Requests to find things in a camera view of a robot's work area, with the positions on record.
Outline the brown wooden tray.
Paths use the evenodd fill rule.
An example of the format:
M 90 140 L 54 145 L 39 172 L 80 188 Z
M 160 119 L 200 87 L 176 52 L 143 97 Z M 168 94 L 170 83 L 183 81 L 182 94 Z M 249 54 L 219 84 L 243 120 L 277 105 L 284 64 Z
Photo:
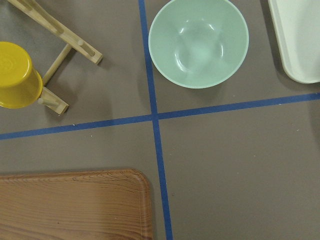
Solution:
M 3 240 L 151 240 L 150 186 L 136 169 L 4 175 Z

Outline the cream bear tray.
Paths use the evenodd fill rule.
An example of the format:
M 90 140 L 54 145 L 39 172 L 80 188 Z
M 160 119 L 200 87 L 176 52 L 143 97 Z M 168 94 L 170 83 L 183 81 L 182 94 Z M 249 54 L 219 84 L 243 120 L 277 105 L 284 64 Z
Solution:
M 282 67 L 302 84 L 320 82 L 320 2 L 269 0 Z

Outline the pale green bowl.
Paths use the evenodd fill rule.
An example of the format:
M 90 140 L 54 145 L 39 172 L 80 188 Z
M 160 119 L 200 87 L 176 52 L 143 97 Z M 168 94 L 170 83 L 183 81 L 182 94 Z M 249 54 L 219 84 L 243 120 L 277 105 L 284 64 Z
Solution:
M 170 82 L 205 89 L 229 79 L 244 62 L 249 29 L 229 0 L 170 0 L 154 17 L 149 54 Z

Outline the wooden drying rack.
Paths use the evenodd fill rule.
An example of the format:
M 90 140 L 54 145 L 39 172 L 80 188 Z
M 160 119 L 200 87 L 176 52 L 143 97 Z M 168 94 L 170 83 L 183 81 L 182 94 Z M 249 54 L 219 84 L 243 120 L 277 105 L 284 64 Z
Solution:
M 66 43 L 56 60 L 44 74 L 42 78 L 44 85 L 50 81 L 51 77 L 55 74 L 59 66 L 72 49 L 81 53 L 96 65 L 102 60 L 103 54 L 101 52 L 99 52 L 69 28 L 64 26 L 61 22 L 56 20 L 35 0 L 10 0 L 9 3 Z M 37 102 L 41 105 L 47 106 L 58 115 L 64 114 L 69 108 L 69 104 L 55 95 L 45 86 L 42 88 L 41 95 Z

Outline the yellow mug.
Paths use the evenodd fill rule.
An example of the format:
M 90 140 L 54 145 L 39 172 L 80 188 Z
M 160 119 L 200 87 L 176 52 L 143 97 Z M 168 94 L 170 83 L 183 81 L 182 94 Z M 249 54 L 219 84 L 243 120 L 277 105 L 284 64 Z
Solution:
M 0 43 L 0 106 L 19 109 L 41 96 L 43 81 L 28 52 L 7 41 Z

